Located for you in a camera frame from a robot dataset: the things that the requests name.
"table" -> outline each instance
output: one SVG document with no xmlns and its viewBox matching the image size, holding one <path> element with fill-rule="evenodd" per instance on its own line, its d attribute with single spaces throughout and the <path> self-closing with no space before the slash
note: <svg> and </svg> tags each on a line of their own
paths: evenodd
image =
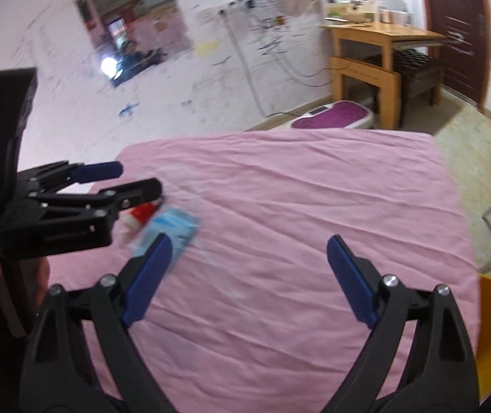
<svg viewBox="0 0 491 413">
<path fill-rule="evenodd" d="M 448 283 L 477 343 L 468 223 L 431 136 L 287 129 L 152 141 L 118 159 L 121 179 L 95 190 L 156 176 L 167 205 L 201 219 L 130 330 L 180 413 L 321 411 L 369 335 L 327 263 L 336 233 L 382 275 L 421 289 Z M 117 274 L 132 250 L 120 222 L 114 237 L 108 248 L 52 256 L 52 283 L 77 289 Z M 413 333 L 410 324 L 382 394 L 398 383 Z"/>
<path fill-rule="evenodd" d="M 380 127 L 382 129 L 396 129 L 400 110 L 400 75 L 393 71 L 393 51 L 395 49 L 429 46 L 429 54 L 438 57 L 439 40 L 445 36 L 418 28 L 381 22 L 325 24 L 323 27 L 332 32 L 334 45 L 334 56 L 330 58 L 334 100 L 346 99 L 344 76 L 354 77 L 379 87 Z M 343 57 L 342 40 L 381 46 L 383 67 Z M 437 93 L 437 103 L 442 97 L 441 92 L 442 79 Z"/>
</svg>

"door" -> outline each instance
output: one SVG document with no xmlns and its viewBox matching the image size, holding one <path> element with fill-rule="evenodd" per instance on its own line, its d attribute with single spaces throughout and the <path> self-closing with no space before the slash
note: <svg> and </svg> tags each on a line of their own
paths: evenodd
<svg viewBox="0 0 491 413">
<path fill-rule="evenodd" d="M 445 85 L 480 103 L 490 57 L 484 0 L 426 0 L 427 27 L 447 36 L 440 59 Z"/>
</svg>

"blue plastic package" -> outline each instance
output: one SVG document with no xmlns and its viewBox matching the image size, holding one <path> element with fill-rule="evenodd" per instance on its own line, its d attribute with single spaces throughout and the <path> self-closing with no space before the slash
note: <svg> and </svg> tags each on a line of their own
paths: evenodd
<svg viewBox="0 0 491 413">
<path fill-rule="evenodd" d="M 142 256 L 154 242 L 158 234 L 165 233 L 173 243 L 173 265 L 198 230 L 200 219 L 186 211 L 169 207 L 155 216 L 144 227 L 135 256 Z"/>
</svg>

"silver bolt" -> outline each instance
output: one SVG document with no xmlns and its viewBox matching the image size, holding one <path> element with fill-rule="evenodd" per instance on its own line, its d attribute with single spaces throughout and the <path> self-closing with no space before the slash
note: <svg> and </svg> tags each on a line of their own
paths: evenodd
<svg viewBox="0 0 491 413">
<path fill-rule="evenodd" d="M 450 287 L 446 284 L 439 284 L 437 286 L 437 293 L 443 297 L 447 297 L 450 295 Z"/>
<path fill-rule="evenodd" d="M 100 279 L 100 285 L 102 287 L 113 287 L 117 282 L 115 275 L 105 275 Z"/>
<path fill-rule="evenodd" d="M 396 287 L 399 285 L 399 279 L 395 275 L 385 275 L 383 277 L 383 283 L 387 287 Z"/>
<path fill-rule="evenodd" d="M 51 286 L 51 288 L 48 290 L 48 293 L 55 297 L 56 295 L 60 295 L 62 293 L 62 286 L 59 284 L 55 284 L 54 286 Z"/>
</svg>

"wooden desk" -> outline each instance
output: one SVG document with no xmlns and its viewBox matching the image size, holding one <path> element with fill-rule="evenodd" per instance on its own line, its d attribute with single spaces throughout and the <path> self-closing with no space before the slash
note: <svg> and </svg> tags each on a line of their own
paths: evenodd
<svg viewBox="0 0 491 413">
<path fill-rule="evenodd" d="M 331 30 L 334 44 L 334 56 L 330 58 L 334 99 L 343 100 L 346 98 L 343 76 L 354 77 L 379 87 L 380 127 L 382 129 L 396 129 L 399 123 L 400 75 L 393 71 L 394 50 L 403 49 L 405 45 L 409 48 L 429 46 L 429 55 L 438 57 L 439 44 L 436 42 L 445 36 L 418 28 L 379 22 L 325 24 L 323 27 Z M 343 57 L 341 40 L 381 46 L 383 67 Z M 438 90 L 437 102 L 440 102 L 441 91 L 442 80 Z"/>
</svg>

